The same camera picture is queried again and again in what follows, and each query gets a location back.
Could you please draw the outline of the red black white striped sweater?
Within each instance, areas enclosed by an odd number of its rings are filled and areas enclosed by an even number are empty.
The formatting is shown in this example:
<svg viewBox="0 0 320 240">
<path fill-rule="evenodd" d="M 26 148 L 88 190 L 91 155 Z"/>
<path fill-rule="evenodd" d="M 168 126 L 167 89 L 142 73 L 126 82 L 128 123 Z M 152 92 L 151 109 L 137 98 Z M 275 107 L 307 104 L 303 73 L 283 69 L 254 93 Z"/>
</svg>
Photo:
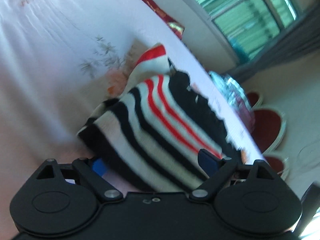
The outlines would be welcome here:
<svg viewBox="0 0 320 240">
<path fill-rule="evenodd" d="M 78 137 L 139 191 L 191 192 L 214 172 L 198 162 L 204 149 L 219 159 L 246 162 L 228 139 L 224 122 L 193 90 L 189 75 L 170 73 L 165 47 L 138 59 L 123 93 L 101 103 Z"/>
</svg>

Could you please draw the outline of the red heart-shaped headboard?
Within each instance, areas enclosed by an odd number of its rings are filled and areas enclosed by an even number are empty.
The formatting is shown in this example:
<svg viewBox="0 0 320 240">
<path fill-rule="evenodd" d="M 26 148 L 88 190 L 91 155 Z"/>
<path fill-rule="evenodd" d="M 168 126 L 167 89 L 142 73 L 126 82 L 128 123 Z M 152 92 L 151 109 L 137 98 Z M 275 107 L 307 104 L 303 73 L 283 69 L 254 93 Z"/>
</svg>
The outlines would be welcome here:
<svg viewBox="0 0 320 240">
<path fill-rule="evenodd" d="M 263 104 L 262 94 L 256 90 L 247 93 L 255 123 L 251 136 L 272 168 L 285 179 L 289 173 L 287 158 L 278 157 L 274 151 L 282 142 L 286 133 L 286 114 L 273 106 Z"/>
</svg>

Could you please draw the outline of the white floral bed sheet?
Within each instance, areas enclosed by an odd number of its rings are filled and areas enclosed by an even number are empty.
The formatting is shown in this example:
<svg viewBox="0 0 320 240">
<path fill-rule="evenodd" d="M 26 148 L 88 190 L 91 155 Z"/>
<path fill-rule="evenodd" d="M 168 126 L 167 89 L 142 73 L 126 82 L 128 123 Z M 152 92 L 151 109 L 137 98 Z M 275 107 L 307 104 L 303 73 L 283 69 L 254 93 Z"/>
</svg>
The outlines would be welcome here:
<svg viewBox="0 0 320 240">
<path fill-rule="evenodd" d="M 1 0 L 1 239 L 17 234 L 10 202 L 45 160 L 91 156 L 76 134 L 106 99 L 99 50 L 122 66 L 157 43 L 248 161 L 262 157 L 197 59 L 141 0 Z"/>
</svg>

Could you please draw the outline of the red gold embroidered pillow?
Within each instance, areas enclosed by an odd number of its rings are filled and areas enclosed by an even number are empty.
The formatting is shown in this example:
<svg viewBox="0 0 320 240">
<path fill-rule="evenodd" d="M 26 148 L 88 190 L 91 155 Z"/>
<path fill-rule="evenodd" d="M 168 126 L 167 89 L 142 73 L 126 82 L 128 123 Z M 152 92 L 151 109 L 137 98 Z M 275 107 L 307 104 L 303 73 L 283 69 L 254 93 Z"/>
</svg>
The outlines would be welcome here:
<svg viewBox="0 0 320 240">
<path fill-rule="evenodd" d="M 142 0 L 147 4 L 151 10 L 153 10 L 165 23 L 166 25 L 175 33 L 175 35 L 181 40 L 184 33 L 184 26 L 178 21 L 168 15 L 164 10 L 162 10 L 153 0 Z"/>
</svg>

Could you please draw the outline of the window with green blinds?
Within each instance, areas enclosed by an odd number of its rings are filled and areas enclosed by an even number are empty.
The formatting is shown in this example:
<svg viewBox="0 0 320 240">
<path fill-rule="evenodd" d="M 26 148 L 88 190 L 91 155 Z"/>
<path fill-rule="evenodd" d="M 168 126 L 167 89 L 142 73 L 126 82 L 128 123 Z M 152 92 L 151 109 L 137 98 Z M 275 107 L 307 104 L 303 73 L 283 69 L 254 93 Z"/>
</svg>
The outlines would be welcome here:
<svg viewBox="0 0 320 240">
<path fill-rule="evenodd" d="M 252 60 L 319 0 L 191 0 L 219 29 L 237 64 Z"/>
</svg>

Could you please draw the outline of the grey curtain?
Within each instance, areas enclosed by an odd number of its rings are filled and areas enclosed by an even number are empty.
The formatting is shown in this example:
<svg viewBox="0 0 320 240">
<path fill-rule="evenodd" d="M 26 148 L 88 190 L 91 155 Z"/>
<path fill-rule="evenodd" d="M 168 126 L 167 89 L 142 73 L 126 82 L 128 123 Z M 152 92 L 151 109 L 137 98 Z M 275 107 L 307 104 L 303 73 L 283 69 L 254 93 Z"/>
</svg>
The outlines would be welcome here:
<svg viewBox="0 0 320 240">
<path fill-rule="evenodd" d="M 319 50 L 319 3 L 269 42 L 251 61 L 229 71 L 244 82 L 258 72 Z"/>
</svg>

